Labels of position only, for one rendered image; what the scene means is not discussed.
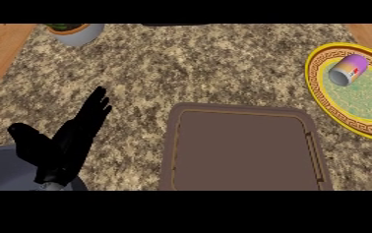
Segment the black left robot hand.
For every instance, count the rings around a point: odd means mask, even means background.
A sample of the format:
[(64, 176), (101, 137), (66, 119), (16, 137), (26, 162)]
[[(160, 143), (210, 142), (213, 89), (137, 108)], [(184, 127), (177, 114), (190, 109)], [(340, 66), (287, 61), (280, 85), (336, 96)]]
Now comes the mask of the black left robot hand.
[(95, 87), (75, 117), (61, 124), (51, 138), (24, 123), (8, 126), (16, 155), (36, 167), (33, 181), (42, 191), (58, 191), (75, 179), (110, 110), (106, 89)]

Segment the brown rectangular tray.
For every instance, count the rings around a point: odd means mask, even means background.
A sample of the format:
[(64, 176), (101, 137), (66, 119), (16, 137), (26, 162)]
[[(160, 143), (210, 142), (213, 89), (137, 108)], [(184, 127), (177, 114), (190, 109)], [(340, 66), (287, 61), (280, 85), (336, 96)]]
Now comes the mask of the brown rectangular tray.
[(309, 115), (283, 107), (175, 104), (168, 115), (157, 188), (329, 191)]

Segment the yellow patterned plate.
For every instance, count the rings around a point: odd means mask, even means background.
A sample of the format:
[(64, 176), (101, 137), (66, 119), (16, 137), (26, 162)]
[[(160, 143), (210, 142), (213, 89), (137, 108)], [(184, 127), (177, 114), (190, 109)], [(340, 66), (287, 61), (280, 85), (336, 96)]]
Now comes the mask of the yellow patterned plate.
[[(337, 86), (327, 72), (351, 54), (364, 57), (367, 67), (348, 86)], [(329, 117), (345, 129), (372, 139), (372, 49), (346, 42), (318, 46), (306, 58), (305, 81), (311, 96)]]

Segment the purple and orange can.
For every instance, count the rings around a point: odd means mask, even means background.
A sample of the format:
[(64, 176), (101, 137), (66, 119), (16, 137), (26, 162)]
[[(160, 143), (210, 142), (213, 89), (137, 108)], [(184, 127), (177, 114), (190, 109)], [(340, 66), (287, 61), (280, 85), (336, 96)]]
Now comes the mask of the purple and orange can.
[(333, 84), (346, 87), (367, 69), (367, 59), (358, 55), (351, 54), (345, 56), (327, 71), (327, 77)]

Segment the grey potted plant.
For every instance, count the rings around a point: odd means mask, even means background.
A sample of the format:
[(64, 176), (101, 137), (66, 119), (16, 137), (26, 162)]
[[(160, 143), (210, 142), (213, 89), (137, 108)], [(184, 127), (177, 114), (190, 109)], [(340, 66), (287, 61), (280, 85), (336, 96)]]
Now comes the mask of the grey potted plant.
[(66, 46), (82, 46), (100, 35), (103, 28), (103, 24), (82, 24), (78, 28), (69, 30), (54, 30), (51, 27), (45, 29)]

